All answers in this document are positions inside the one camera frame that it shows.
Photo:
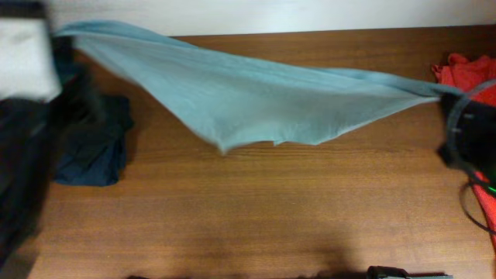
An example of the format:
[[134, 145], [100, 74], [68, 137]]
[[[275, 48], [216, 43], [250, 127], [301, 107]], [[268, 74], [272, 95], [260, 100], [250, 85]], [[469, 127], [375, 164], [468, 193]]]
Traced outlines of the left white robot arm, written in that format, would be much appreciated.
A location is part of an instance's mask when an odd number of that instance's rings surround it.
[[60, 59], [46, 3], [1, 3], [1, 262], [37, 229], [60, 135]]

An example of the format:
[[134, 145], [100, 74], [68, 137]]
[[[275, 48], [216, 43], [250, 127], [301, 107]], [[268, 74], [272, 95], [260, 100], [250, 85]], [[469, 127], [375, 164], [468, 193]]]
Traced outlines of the light blue t-shirt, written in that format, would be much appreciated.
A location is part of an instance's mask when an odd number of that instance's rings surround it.
[[76, 22], [59, 35], [148, 91], [222, 152], [267, 141], [318, 145], [459, 94], [448, 85], [393, 74], [297, 67], [204, 49], [124, 22]]

